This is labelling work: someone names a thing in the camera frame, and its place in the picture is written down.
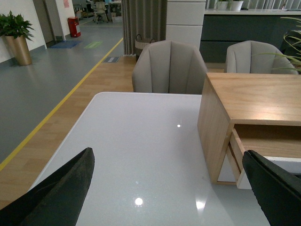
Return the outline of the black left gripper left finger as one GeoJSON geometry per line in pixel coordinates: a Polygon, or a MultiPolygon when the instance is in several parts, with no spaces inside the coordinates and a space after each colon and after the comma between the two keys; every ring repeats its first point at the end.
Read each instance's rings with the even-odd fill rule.
{"type": "Polygon", "coordinates": [[[88,147],[0,211],[2,226],[74,226],[88,193],[95,156],[88,147]]]}

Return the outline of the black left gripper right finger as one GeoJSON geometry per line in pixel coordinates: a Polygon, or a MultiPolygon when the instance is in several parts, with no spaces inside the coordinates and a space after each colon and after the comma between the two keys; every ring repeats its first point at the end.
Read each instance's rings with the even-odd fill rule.
{"type": "Polygon", "coordinates": [[[251,189],[271,226],[301,224],[301,179],[253,150],[243,154],[251,189]]]}

